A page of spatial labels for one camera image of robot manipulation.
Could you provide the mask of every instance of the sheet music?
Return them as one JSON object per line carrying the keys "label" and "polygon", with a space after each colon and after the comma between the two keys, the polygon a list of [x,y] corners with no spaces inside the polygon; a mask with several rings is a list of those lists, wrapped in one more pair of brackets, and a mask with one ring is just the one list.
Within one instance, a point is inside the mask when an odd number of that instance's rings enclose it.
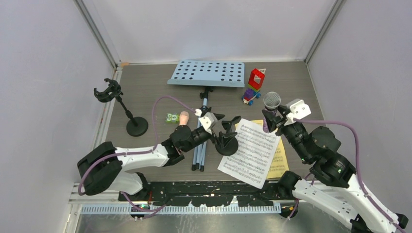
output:
{"label": "sheet music", "polygon": [[[263,126],[263,120],[252,120],[252,122]],[[289,166],[288,160],[286,159],[286,153],[285,148],[283,147],[282,138],[280,137],[275,156],[273,157],[272,164],[266,178],[279,178],[283,175],[283,173],[285,173],[285,171],[289,171]]]}
{"label": "sheet music", "polygon": [[218,170],[262,188],[280,137],[263,132],[261,126],[245,119],[240,120],[236,132],[239,149],[231,156],[224,156]]}

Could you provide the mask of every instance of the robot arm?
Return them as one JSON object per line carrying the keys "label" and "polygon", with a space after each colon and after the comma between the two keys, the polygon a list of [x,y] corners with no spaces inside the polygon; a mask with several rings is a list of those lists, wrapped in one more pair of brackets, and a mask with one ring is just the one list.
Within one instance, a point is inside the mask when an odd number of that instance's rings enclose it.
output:
{"label": "robot arm", "polygon": [[[339,192],[348,203],[323,193],[290,171],[285,172],[279,180],[281,196],[294,196],[312,203],[352,229],[352,232],[394,233],[395,225],[362,192],[355,167],[337,152],[341,142],[333,132],[320,126],[308,133],[302,123],[294,120],[310,114],[310,109],[303,100],[294,100],[286,106],[280,105],[278,111],[281,116],[262,111],[270,131],[275,131],[276,135],[283,134],[302,163],[313,164],[309,170],[315,178]],[[404,215],[390,211],[367,190],[369,196],[386,210],[395,224],[401,228],[406,227],[408,219]]]}
{"label": "robot arm", "polygon": [[116,156],[108,158],[91,170],[84,182],[85,193],[96,195],[109,189],[135,195],[147,182],[141,173],[133,173],[132,170],[147,166],[175,165],[184,159],[184,152],[207,140],[211,140],[222,155],[232,155],[237,151],[237,133],[232,131],[234,125],[240,121],[240,116],[231,121],[222,121],[226,133],[219,132],[219,135],[216,135],[213,128],[224,115],[199,109],[196,110],[196,115],[201,116],[201,127],[191,131],[189,126],[180,125],[170,134],[169,139],[153,148],[127,149],[114,147],[111,142],[100,144],[77,163],[81,176],[84,176],[97,160],[111,154]]}

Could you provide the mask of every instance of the round base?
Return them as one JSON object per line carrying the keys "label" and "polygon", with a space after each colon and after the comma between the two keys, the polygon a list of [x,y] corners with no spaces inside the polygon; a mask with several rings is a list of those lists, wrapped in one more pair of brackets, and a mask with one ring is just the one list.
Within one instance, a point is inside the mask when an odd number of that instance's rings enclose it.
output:
{"label": "round base", "polygon": [[126,131],[130,136],[139,137],[142,136],[147,129],[149,128],[149,124],[147,123],[146,119],[142,117],[134,117],[135,121],[137,122],[137,126],[133,124],[131,120],[126,125]]}
{"label": "round base", "polygon": [[233,138],[225,148],[220,147],[218,144],[216,144],[215,147],[219,154],[230,156],[238,151],[239,142],[237,139]]}

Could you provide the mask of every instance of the table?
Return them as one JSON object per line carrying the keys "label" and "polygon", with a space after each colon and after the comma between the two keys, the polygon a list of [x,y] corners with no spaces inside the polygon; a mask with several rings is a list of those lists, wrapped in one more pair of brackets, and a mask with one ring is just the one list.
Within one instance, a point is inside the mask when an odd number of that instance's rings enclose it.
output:
{"label": "table", "polygon": [[[122,96],[126,107],[135,117],[147,119],[149,129],[140,137],[131,137],[126,132],[126,117],[121,105],[115,103],[107,133],[107,141],[112,141],[115,147],[138,148],[149,147],[155,144],[155,134],[152,126],[152,107],[156,99],[164,95],[178,98],[192,108],[199,108],[203,101],[199,93],[203,92],[202,86],[168,85],[176,64],[170,65],[131,65],[125,66],[120,80]],[[245,63],[245,74],[250,74],[254,68],[266,68],[266,77],[261,89],[262,95],[269,91],[277,92],[282,103],[286,104],[296,98],[303,99],[310,106],[312,114],[306,119],[323,119],[315,90],[304,62],[267,62]],[[247,120],[262,119],[262,98],[255,100],[252,106],[243,104],[240,100],[246,88],[217,87],[209,94],[208,106],[212,112],[225,114],[224,119],[230,120],[241,116]],[[156,107],[154,120],[158,132],[158,140],[166,140],[177,124],[166,123],[167,113],[180,113],[185,110],[173,100],[163,99]],[[197,126],[197,118],[190,114],[188,125],[193,130]],[[317,125],[306,125],[311,132]],[[302,164],[299,156],[282,137],[289,169],[300,176],[309,173],[310,166]],[[193,150],[185,153],[185,159],[174,166],[145,167],[137,171],[143,173],[148,181],[232,181],[235,178],[217,170],[222,159],[212,143],[208,142],[206,148],[205,171],[192,171]]]}

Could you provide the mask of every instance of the metal floor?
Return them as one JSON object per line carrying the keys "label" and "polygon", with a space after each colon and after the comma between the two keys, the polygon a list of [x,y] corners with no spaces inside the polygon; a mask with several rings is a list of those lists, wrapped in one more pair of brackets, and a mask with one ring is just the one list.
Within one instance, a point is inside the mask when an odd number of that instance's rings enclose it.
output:
{"label": "metal floor", "polygon": [[278,214],[168,215],[134,222],[129,215],[81,215],[76,233],[349,233],[308,203],[290,221]]}

